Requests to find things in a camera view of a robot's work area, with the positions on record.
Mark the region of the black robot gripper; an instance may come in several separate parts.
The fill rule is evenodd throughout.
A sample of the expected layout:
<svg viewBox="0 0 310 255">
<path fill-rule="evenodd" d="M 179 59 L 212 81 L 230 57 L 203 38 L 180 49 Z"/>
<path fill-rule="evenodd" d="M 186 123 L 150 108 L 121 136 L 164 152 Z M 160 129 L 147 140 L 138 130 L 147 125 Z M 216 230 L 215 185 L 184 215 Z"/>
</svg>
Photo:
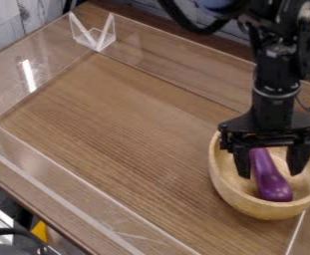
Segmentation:
<svg viewBox="0 0 310 255">
<path fill-rule="evenodd" d="M 236 173 L 250 178 L 249 150 L 287 146 L 290 175 L 298 175 L 310 159 L 310 112 L 294 110 L 301 84 L 287 88 L 254 86 L 247 112 L 218 125 L 219 148 L 232 153 Z"/>
</svg>

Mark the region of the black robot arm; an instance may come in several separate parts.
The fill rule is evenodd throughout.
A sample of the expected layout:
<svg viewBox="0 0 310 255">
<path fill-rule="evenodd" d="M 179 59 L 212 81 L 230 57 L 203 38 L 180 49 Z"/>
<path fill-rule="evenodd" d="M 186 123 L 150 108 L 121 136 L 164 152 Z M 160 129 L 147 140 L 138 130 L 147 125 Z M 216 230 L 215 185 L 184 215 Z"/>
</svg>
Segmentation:
<svg viewBox="0 0 310 255">
<path fill-rule="evenodd" d="M 255 60 L 251 106 L 218 125 L 219 147 L 232 154 L 238 175 L 247 178 L 249 152 L 285 146 L 289 172 L 299 174 L 310 159 L 310 107 L 294 110 L 301 82 L 310 80 L 310 0 L 194 0 L 214 16 L 204 27 L 188 20 L 174 0 L 158 3 L 196 34 L 216 32 L 231 20 L 247 29 Z"/>
</svg>

